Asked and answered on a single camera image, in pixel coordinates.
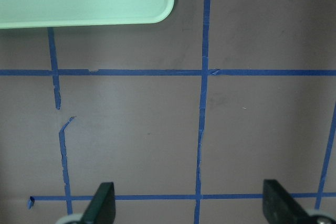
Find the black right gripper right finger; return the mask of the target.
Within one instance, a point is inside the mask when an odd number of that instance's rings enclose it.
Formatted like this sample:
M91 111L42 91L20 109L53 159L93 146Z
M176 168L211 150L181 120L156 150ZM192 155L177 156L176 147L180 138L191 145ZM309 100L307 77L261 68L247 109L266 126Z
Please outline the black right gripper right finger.
M315 218L308 215L277 180L265 179L262 190L263 214L268 223L315 223Z

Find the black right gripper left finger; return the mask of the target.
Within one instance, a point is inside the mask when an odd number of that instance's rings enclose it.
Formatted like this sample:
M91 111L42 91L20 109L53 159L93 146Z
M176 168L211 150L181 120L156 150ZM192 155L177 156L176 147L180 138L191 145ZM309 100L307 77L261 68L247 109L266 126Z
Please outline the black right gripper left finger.
M81 217L81 223L113 224L116 216L114 183L101 183Z

